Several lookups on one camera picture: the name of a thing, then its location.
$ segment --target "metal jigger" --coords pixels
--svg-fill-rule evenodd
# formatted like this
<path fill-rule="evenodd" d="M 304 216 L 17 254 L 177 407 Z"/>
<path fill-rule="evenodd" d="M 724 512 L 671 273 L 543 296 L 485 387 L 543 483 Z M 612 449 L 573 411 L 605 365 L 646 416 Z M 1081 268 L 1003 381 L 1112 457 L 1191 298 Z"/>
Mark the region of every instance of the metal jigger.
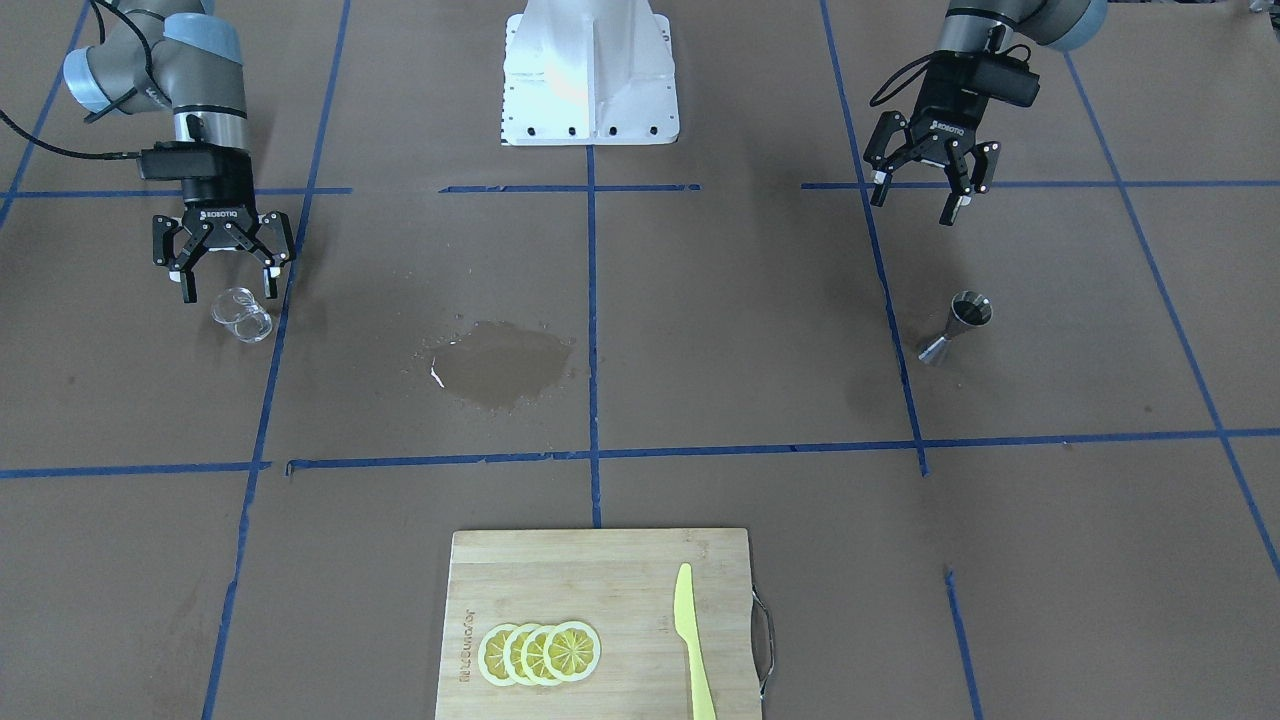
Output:
<path fill-rule="evenodd" d="M 951 299 L 951 314 L 947 315 L 947 327 L 937 338 L 931 341 L 920 351 L 920 363 L 925 365 L 941 365 L 947 356 L 951 341 L 974 328 L 980 328 L 991 322 L 991 300 L 980 292 L 966 290 L 956 293 Z"/>

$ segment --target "wooden cutting board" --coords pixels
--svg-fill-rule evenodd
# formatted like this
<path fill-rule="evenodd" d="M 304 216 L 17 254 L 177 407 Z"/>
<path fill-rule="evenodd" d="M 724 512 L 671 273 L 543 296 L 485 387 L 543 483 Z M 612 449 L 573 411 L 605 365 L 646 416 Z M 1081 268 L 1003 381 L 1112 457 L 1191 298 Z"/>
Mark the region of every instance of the wooden cutting board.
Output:
<path fill-rule="evenodd" d="M 744 529 L 456 533 L 436 720 L 691 720 L 689 660 L 672 618 L 681 562 L 694 570 L 717 720 L 760 720 Z M 499 688 L 480 675 L 480 639 L 494 625 L 566 620 L 600 635 L 589 678 Z"/>

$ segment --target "blue tape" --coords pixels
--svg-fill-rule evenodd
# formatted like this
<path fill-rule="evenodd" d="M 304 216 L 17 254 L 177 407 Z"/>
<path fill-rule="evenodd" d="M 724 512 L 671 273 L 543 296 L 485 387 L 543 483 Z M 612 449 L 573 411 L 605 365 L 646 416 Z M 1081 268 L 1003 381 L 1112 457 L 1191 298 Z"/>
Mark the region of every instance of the blue tape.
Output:
<path fill-rule="evenodd" d="M 317 187 L 307 190 L 305 187 L 266 187 L 256 191 L 257 195 L 353 195 L 351 187 Z M 113 199 L 113 197 L 182 197 L 179 190 L 42 190 L 19 191 L 12 193 L 17 200 L 73 200 L 73 199 Z"/>
<path fill-rule="evenodd" d="M 320 126 L 316 129 L 315 150 L 311 154 L 311 172 L 307 176 L 307 193 L 302 201 L 302 214 L 298 218 L 297 252 L 302 252 L 306 242 L 307 227 L 311 219 L 311 206 L 315 197 L 316 178 L 320 174 L 320 160 L 324 156 L 324 145 L 329 128 L 329 114 L 333 109 L 333 96 L 338 86 L 338 72 L 342 67 L 342 51 L 347 40 L 347 24 L 351 19 L 351 0 L 343 0 L 342 19 L 338 22 L 338 38 L 333 51 L 333 64 L 329 69 L 329 85 L 325 88 L 324 105 L 320 110 Z M 262 395 L 262 414 L 259 420 L 257 438 L 253 446 L 253 468 L 248 473 L 244 488 L 244 503 L 241 509 L 239 533 L 236 539 L 236 569 L 232 580 L 227 585 L 227 596 L 223 600 L 223 615 L 218 628 L 218 642 L 214 647 L 214 661 L 209 670 L 209 687 L 205 691 L 205 705 L 201 712 L 202 720 L 212 720 L 214 706 L 218 701 L 218 685 L 221 680 L 223 660 L 227 655 L 227 638 L 230 635 L 232 618 L 236 611 L 236 593 L 239 587 L 241 570 L 243 569 L 244 548 L 248 543 L 248 511 L 257 495 L 259 473 L 262 469 L 262 454 L 266 447 L 266 433 L 271 421 L 271 404 L 275 398 L 275 387 L 280 374 L 280 359 L 284 355 L 284 342 L 289 329 L 289 309 L 293 300 L 293 284 L 297 281 L 298 265 L 294 263 L 289 269 L 289 281 L 284 288 L 284 302 L 280 309 L 280 323 L 275 332 L 275 348 L 271 355 L 271 369 L 266 378 L 266 389 Z"/>
<path fill-rule="evenodd" d="M 631 460 L 639 457 L 719 457 L 733 455 L 808 455 L 828 452 L 876 452 L 884 450 L 915 450 L 915 441 L 832 442 L 810 445 L 731 445 L 708 447 L 648 447 L 635 450 L 602 450 L 604 460 Z"/>
<path fill-rule="evenodd" d="M 1242 428 L 1228 430 L 1231 437 L 1280 437 L 1280 428 Z M 1178 442 L 1193 439 L 1216 439 L 1217 430 L 1169 430 L 1151 433 L 1102 433 L 1102 434 L 1062 434 L 1062 436 L 1027 436 L 1027 437 L 984 437 L 984 438 L 941 438 L 925 439 L 928 448 L 956 448 L 956 447 L 1027 447 L 1044 445 L 1102 445 L 1102 443 L 1130 443 L 1130 442 Z M 901 441 L 865 441 L 865 442 L 828 442 L 828 443 L 778 443 L 778 445 L 733 445 L 733 446 L 703 446 L 703 447 L 637 447 L 618 450 L 598 450 L 600 460 L 630 460 L 645 457 L 709 457 L 709 456 L 735 456 L 735 455 L 806 455 L 806 454 L 842 454 L 842 452 L 881 452 L 915 450 L 916 443 L 911 439 Z M 429 455 L 406 457 L 344 457 L 328 460 L 291 460 L 284 469 L 285 475 L 293 470 L 328 470 L 342 468 L 401 468 L 401 466 L 430 466 L 430 465 L 479 465 L 502 462 L 547 462 L 547 461 L 581 461 L 590 460 L 590 450 L 571 450 L 554 452 L 513 452 L 493 455 Z"/>
<path fill-rule="evenodd" d="M 32 468 L 0 470 L 0 480 L 33 478 L 115 478 L 125 475 L 192 475 L 202 473 L 243 473 L 252 462 L 198 462 L 192 465 L 115 465 L 99 468 Z"/>
<path fill-rule="evenodd" d="M 1280 181 L 1267 179 L 1221 179 L 1221 181 L 998 181 L 993 188 L 1061 188 L 1061 187 L 1280 187 Z M 945 182 L 895 182 L 893 190 L 946 190 Z M 865 182 L 805 182 L 800 190 L 874 190 L 876 183 Z"/>
<path fill-rule="evenodd" d="M 978 696 L 978 678 L 973 671 L 973 659 L 969 656 L 969 635 L 964 630 L 964 618 L 960 615 L 960 600 L 956 597 L 955 570 L 951 568 L 947 568 L 947 602 L 951 605 L 951 623 L 955 625 L 956 643 L 960 646 L 964 682 L 969 687 L 969 705 L 973 707 L 973 720 L 982 720 L 982 698 Z"/>
<path fill-rule="evenodd" d="M 1112 442 L 1161 442 L 1185 439 L 1216 439 L 1217 430 L 1185 430 L 1185 432 L 1155 432 L 1155 433 L 1103 433 L 1103 434 L 1075 434 L 1075 436 L 1027 436 L 1027 437 L 988 437 L 988 438 L 956 438 L 956 439 L 927 439 L 925 447 L 1020 447 L 1034 445 L 1098 445 Z"/>
<path fill-rule="evenodd" d="M 1178 341 L 1183 346 L 1183 352 L 1187 355 L 1187 363 L 1190 365 L 1192 374 L 1196 377 L 1196 384 L 1199 387 L 1201 396 L 1204 398 L 1204 407 L 1208 409 L 1210 418 L 1213 420 L 1213 428 L 1217 430 L 1217 436 L 1222 442 L 1222 451 L 1226 452 L 1228 461 L 1231 464 L 1231 471 L 1235 474 L 1236 484 L 1240 487 L 1240 493 L 1244 496 L 1245 506 L 1249 509 L 1249 515 L 1253 519 L 1253 527 L 1257 529 L 1258 537 L 1262 539 L 1262 546 L 1266 548 L 1267 557 L 1271 560 L 1271 569 L 1275 570 L 1276 578 L 1280 579 L 1280 555 L 1276 552 L 1275 543 L 1271 541 L 1271 533 L 1267 530 L 1262 514 L 1258 511 L 1257 503 L 1253 500 L 1253 491 L 1249 489 L 1249 483 L 1244 478 L 1244 471 L 1240 469 L 1240 465 L 1235 459 L 1235 450 L 1231 447 L 1230 434 L 1222 425 L 1222 418 L 1217 411 L 1217 405 L 1213 402 L 1213 396 L 1210 393 L 1208 383 L 1204 380 L 1204 373 L 1201 372 L 1199 361 L 1196 360 L 1196 352 L 1192 351 L 1190 340 L 1187 337 L 1183 322 L 1178 316 L 1178 309 L 1174 306 L 1174 299 L 1170 296 L 1169 287 L 1165 284 L 1165 277 L 1160 272 L 1160 266 L 1156 264 L 1156 255 L 1151 250 L 1151 243 L 1147 241 L 1147 233 L 1142 229 L 1142 222 L 1138 219 L 1138 211 L 1134 209 L 1133 200 L 1129 197 L 1129 190 L 1125 187 L 1124 179 L 1120 177 L 1120 168 L 1116 165 L 1115 156 L 1111 154 L 1111 146 L 1107 143 L 1106 135 L 1102 132 L 1102 123 L 1098 122 L 1098 115 L 1093 110 L 1093 102 L 1089 101 L 1089 95 L 1084 91 L 1084 82 L 1080 79 L 1080 73 L 1075 68 L 1075 61 L 1071 59 L 1070 54 L 1064 54 L 1064 58 L 1066 59 L 1066 68 L 1071 73 L 1071 79 L 1075 82 L 1075 90 L 1079 92 L 1080 100 L 1084 102 L 1084 110 L 1089 115 L 1089 123 L 1093 124 L 1093 132 L 1098 136 L 1098 143 L 1102 146 L 1102 154 L 1107 159 L 1107 165 L 1111 167 L 1111 174 L 1120 186 L 1120 196 L 1124 199 L 1124 206 L 1129 213 L 1129 220 L 1133 223 L 1133 229 L 1138 234 L 1138 242 L 1142 245 L 1142 252 L 1147 258 L 1147 265 L 1151 268 L 1151 275 L 1156 281 L 1156 288 L 1160 291 L 1160 297 L 1165 302 L 1165 310 L 1169 311 L 1169 319 L 1174 323 L 1174 331 L 1178 333 Z"/>
<path fill-rule="evenodd" d="M 67 44 L 67 54 L 76 50 L 76 44 L 79 42 L 81 32 L 84 29 L 84 20 L 88 18 L 88 3 L 81 8 L 79 18 L 76 20 L 76 29 L 72 31 L 72 40 Z M 41 131 L 45 129 L 45 123 L 49 122 L 49 111 L 54 108 L 54 99 L 58 97 L 58 87 L 63 83 L 63 70 L 59 67 L 58 74 L 54 76 L 54 83 L 49 88 L 49 95 L 45 96 L 45 105 L 40 109 L 40 117 L 36 118 L 35 127 L 31 128 L 31 135 L 40 137 Z M 13 208 L 14 193 L 22 187 L 22 178 L 27 174 L 27 167 L 31 164 L 31 155 L 36 150 L 35 142 L 27 142 L 27 149 L 22 152 L 22 160 L 18 163 L 18 172 L 13 176 L 13 182 L 9 183 L 9 195 L 5 197 L 4 204 L 0 205 L 0 229 L 4 229 L 5 222 L 9 219 L 9 210 Z"/>
<path fill-rule="evenodd" d="M 1226 430 L 1226 437 L 1231 438 L 1280 437 L 1280 428 L 1251 428 L 1243 430 Z"/>
<path fill-rule="evenodd" d="M 911 377 L 906 368 L 906 354 L 902 351 L 902 337 L 897 329 L 897 313 L 893 311 L 893 293 L 888 286 L 888 273 L 884 270 L 884 254 L 881 251 L 879 232 L 876 229 L 876 217 L 872 214 L 870 197 L 867 193 L 867 177 L 863 174 L 863 161 L 858 155 L 858 133 L 854 131 L 854 115 L 849 110 L 849 96 L 845 92 L 845 76 L 840 69 L 840 54 L 836 51 L 836 35 L 831 27 L 831 10 L 827 0 L 822 5 L 822 23 L 827 31 L 827 49 L 831 53 L 831 69 L 836 74 L 836 90 L 840 92 L 840 106 L 845 113 L 845 132 L 849 133 L 849 150 L 854 158 L 854 170 L 858 173 L 859 193 L 863 199 L 863 213 L 867 215 L 867 231 L 872 241 L 872 254 L 876 256 L 876 275 L 884 291 L 884 315 L 888 319 L 890 336 L 893 338 L 893 351 L 897 354 L 897 372 L 902 382 L 902 397 L 906 401 L 906 415 L 911 423 L 911 437 L 915 438 L 915 454 L 920 462 L 920 474 L 929 475 L 929 460 L 924 452 L 924 438 L 920 433 L 920 418 L 915 411 L 915 396 L 911 392 Z"/>
<path fill-rule="evenodd" d="M 588 264 L 588 337 L 590 365 L 591 424 L 591 527 L 604 527 L 603 491 L 600 488 L 600 363 L 599 363 L 599 293 L 595 254 L 595 146 L 586 146 L 586 264 Z"/>
<path fill-rule="evenodd" d="M 436 455 L 419 457 L 349 457 L 339 460 L 289 460 L 284 475 L 294 470 L 338 470 L 367 468 L 429 468 L 439 465 L 498 465 L 504 462 L 548 462 L 588 460 L 590 451 L 576 450 L 566 452 L 511 452 L 502 455 Z"/>
<path fill-rule="evenodd" d="M 698 192 L 703 186 L 692 184 L 451 184 L 440 195 L 489 192 Z"/>

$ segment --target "yellow knife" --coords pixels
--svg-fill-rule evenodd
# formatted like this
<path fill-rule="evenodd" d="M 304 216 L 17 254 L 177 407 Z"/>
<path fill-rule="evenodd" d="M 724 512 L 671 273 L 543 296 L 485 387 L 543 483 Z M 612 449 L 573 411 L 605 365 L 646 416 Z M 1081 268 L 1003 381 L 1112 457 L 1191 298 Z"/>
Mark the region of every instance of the yellow knife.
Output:
<path fill-rule="evenodd" d="M 676 633 L 689 646 L 689 680 L 694 688 L 694 720 L 716 720 L 712 688 L 703 667 L 703 646 L 698 639 L 698 614 L 694 610 L 694 569 L 685 562 L 676 575 Z"/>

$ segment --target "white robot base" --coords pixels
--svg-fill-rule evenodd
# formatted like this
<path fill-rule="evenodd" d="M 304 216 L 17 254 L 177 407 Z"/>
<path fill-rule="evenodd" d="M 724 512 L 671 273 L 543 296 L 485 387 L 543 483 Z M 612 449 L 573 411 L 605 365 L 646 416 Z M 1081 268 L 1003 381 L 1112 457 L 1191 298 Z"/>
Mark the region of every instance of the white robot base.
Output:
<path fill-rule="evenodd" d="M 671 22 L 648 0 L 529 0 L 506 40 L 504 145 L 680 137 Z"/>

